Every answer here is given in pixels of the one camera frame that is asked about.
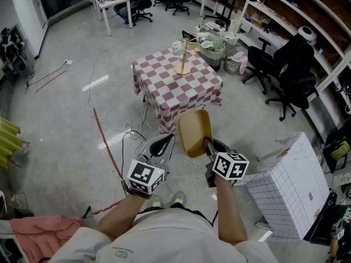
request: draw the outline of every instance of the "sneaker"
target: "sneaker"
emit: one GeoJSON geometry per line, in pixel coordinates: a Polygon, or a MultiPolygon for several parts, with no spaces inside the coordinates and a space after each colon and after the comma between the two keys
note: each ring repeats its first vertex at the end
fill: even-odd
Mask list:
{"type": "Polygon", "coordinates": [[[162,199],[159,195],[152,195],[150,198],[150,208],[160,207],[163,208],[162,199]]]}
{"type": "Polygon", "coordinates": [[[173,204],[175,204],[175,203],[180,203],[182,206],[185,206],[186,205],[186,195],[181,191],[175,193],[173,204]]]}

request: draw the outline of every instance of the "concrete floor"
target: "concrete floor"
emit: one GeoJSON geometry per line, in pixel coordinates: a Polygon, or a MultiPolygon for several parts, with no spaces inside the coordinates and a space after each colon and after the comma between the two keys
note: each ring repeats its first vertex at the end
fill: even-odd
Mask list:
{"type": "MultiPolygon", "coordinates": [[[[145,107],[141,96],[133,92],[132,61],[169,48],[182,36],[182,30],[193,31],[201,21],[200,7],[195,4],[190,5],[190,16],[182,12],[173,16],[161,5],[150,8],[150,12],[154,14],[153,23],[142,20],[129,29],[109,10],[110,37],[93,7],[69,16],[49,29],[32,81],[56,70],[65,59],[77,61],[90,55],[67,67],[64,74],[37,93],[41,85],[58,73],[27,90],[25,81],[17,82],[9,119],[21,127],[23,138],[31,146],[24,167],[11,169],[10,180],[15,192],[26,193],[28,206],[35,215],[82,216],[89,205],[97,211],[124,197],[118,178],[111,173],[113,166],[107,150],[98,147],[103,141],[95,119],[89,117],[88,91],[82,92],[82,88],[89,84],[92,73],[92,81],[109,75],[109,80],[91,89],[90,111],[96,108],[98,116],[116,129],[125,130],[130,123],[140,131],[145,107]],[[91,54],[107,48],[110,50],[91,54]]],[[[213,135],[252,161],[248,173],[259,169],[256,157],[276,150],[279,146],[274,139],[284,137],[287,132],[304,131],[311,142],[317,141],[316,132],[303,112],[298,111],[292,118],[288,111],[286,120],[279,121],[281,105],[264,103],[267,96],[262,94],[258,81],[243,85],[240,75],[229,75],[222,69],[219,74],[225,83],[223,106],[206,106],[213,135]]],[[[106,124],[102,128],[107,140],[120,134],[106,124]]],[[[148,139],[157,134],[158,122],[149,105],[143,135],[148,139]]],[[[138,144],[130,137],[124,140],[124,173],[138,144]]],[[[120,142],[111,146],[119,168],[121,147],[120,142]]],[[[190,161],[184,156],[179,140],[174,151],[190,161]]],[[[208,158],[203,156],[191,162],[204,169],[208,158]]],[[[175,155],[169,167],[168,180],[157,189],[164,202],[182,190],[190,209],[200,210],[212,219],[217,209],[212,197],[216,190],[207,187],[203,174],[175,155]]],[[[254,225],[261,217],[259,209],[247,191],[234,191],[249,238],[259,239],[265,233],[254,225]]],[[[306,258],[321,262],[327,257],[325,247],[310,247],[304,241],[288,246],[269,244],[280,262],[306,262],[306,258]]]]}

